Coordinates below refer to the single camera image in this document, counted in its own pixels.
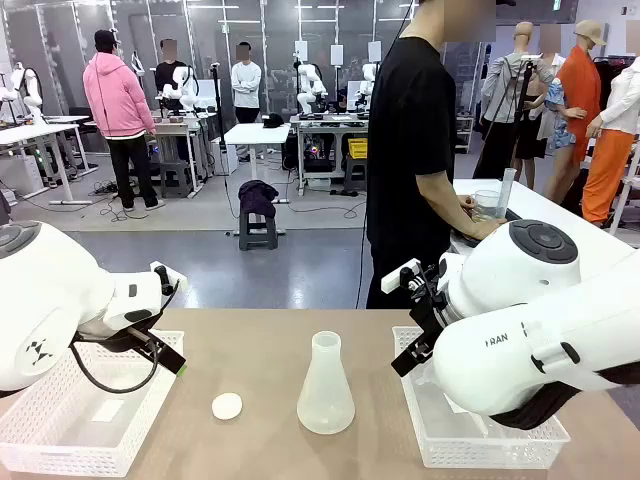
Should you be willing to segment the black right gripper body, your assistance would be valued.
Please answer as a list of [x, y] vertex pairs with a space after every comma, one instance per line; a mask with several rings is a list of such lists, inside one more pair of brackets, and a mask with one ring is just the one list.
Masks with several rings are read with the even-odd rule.
[[438, 293], [430, 284], [420, 286], [412, 299], [415, 305], [410, 317], [422, 329], [422, 334], [412, 341], [407, 351], [415, 360], [428, 360], [437, 339], [447, 326], [443, 312], [448, 303], [445, 294]]

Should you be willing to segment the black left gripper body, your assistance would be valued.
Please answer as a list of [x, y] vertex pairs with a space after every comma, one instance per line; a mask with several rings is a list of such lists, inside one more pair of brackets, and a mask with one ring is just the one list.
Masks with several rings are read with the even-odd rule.
[[98, 344], [114, 353], [122, 353], [129, 350], [141, 354], [153, 353], [153, 342], [150, 340], [150, 336], [133, 327], [120, 330], [109, 338], [90, 338], [88, 335], [76, 332], [73, 342]]

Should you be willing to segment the person's right hand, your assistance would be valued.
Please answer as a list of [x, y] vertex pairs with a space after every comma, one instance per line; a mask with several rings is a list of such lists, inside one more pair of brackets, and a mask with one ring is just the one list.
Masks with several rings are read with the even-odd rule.
[[483, 240], [505, 223], [504, 219], [471, 220], [464, 234], [475, 240]]

